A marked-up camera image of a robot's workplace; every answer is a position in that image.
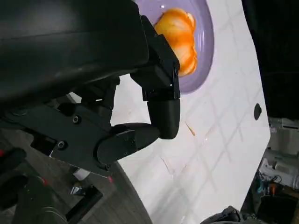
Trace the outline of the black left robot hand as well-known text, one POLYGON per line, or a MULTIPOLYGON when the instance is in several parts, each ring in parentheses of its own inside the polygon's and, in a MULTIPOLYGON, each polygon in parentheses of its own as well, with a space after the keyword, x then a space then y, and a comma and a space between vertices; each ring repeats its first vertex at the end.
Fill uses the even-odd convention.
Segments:
POLYGON ((3 0, 0 125, 43 154, 107 176, 171 140, 180 123, 179 61, 131 0, 3 0), (120 76, 141 86, 150 123, 111 125, 120 76))

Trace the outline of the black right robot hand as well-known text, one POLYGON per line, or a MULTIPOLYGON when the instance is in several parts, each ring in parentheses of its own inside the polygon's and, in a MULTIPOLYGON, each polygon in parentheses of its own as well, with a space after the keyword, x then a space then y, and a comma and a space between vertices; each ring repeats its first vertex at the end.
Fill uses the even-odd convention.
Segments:
POLYGON ((216 213, 201 222, 201 224, 241 224, 244 219, 240 212, 228 206, 222 212, 216 213))

